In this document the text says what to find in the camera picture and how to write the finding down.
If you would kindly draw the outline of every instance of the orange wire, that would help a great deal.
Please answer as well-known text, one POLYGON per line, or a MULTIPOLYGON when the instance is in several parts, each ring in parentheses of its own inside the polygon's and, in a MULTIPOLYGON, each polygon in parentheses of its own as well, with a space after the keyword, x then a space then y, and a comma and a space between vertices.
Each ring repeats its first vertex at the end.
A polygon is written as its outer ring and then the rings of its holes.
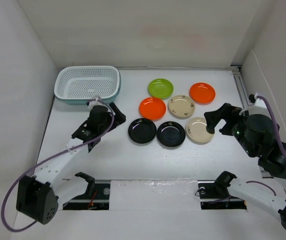
POLYGON ((93 197, 91 198, 91 201, 89 202, 89 204, 87 205, 87 209, 89 209, 92 206, 92 202, 93 199, 95 198, 95 196, 98 194, 98 190, 95 190, 93 197))

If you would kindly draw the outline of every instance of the white plastic basket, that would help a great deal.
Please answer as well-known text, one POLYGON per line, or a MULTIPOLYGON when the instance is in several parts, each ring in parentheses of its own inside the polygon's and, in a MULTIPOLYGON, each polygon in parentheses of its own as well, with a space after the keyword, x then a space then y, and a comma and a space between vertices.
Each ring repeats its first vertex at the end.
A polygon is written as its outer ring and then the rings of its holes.
POLYGON ((67 104, 86 104, 95 96, 109 104, 120 89, 120 72, 113 66, 70 66, 58 74, 54 94, 67 104))

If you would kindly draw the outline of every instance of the basket rim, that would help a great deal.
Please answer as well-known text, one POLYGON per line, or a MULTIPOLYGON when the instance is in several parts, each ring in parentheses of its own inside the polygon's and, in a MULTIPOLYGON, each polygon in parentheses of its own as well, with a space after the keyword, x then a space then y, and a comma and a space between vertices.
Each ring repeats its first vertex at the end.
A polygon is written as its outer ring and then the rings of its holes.
POLYGON ((113 96, 115 96, 117 93, 118 93, 118 90, 119 90, 119 87, 120 87, 120 80, 121 80, 121 75, 120 75, 120 72, 119 70, 114 67, 114 66, 104 66, 104 65, 100 65, 100 66, 68 66, 64 69, 62 69, 58 75, 57 75, 57 78, 56 78, 56 81, 55 81, 55 85, 54 85, 54 95, 56 98, 58 98, 59 100, 87 100, 87 98, 75 98, 75 97, 63 97, 61 95, 58 94, 58 88, 59 88, 59 82, 60 82, 60 79, 62 77, 62 75, 69 71, 69 70, 73 70, 73 69, 98 69, 98 68, 106 68, 106 69, 113 69, 115 70, 118 74, 117 74, 117 81, 116 81, 116 88, 115 88, 115 91, 109 95, 109 96, 106 96, 106 97, 102 97, 102 99, 109 99, 109 98, 112 98, 113 96))

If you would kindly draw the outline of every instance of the black plate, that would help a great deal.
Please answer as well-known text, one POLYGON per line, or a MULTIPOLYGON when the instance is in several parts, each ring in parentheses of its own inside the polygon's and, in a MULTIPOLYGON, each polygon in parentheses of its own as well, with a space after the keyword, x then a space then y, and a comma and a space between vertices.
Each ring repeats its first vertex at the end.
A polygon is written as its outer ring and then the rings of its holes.
POLYGON ((177 147, 184 142, 185 130, 175 121, 166 121, 157 129, 157 139, 166 147, 177 147))
POLYGON ((147 118, 138 118, 128 127, 129 137, 138 144, 151 142, 157 134, 157 127, 154 122, 147 118))

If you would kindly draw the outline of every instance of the plate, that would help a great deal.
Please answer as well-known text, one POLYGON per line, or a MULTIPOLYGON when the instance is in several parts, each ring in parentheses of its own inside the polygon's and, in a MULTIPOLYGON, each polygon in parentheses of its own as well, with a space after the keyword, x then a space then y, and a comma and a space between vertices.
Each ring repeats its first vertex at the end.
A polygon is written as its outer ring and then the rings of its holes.
POLYGON ((153 97, 166 99, 173 93, 173 85, 167 79, 158 78, 149 83, 148 92, 153 97))
POLYGON ((186 125, 187 135, 197 143, 208 143, 214 134, 208 133, 207 121, 203 117, 194 117, 186 125))
POLYGON ((195 111, 195 103, 188 96, 177 95, 168 102, 168 109, 177 117, 188 118, 195 111))
POLYGON ((215 98, 214 88, 204 82, 195 83, 189 90, 191 98, 200 104, 209 104, 215 98))
POLYGON ((141 115, 150 120, 157 120, 164 116, 167 111, 165 103, 157 97, 145 98, 139 105, 141 115))
POLYGON ((157 127, 154 122, 147 118, 138 118, 128 127, 129 137, 138 144, 151 142, 157 134, 157 127))
POLYGON ((180 146, 185 140, 184 128, 175 121, 166 121, 162 123, 156 133, 159 142, 166 147, 180 146))

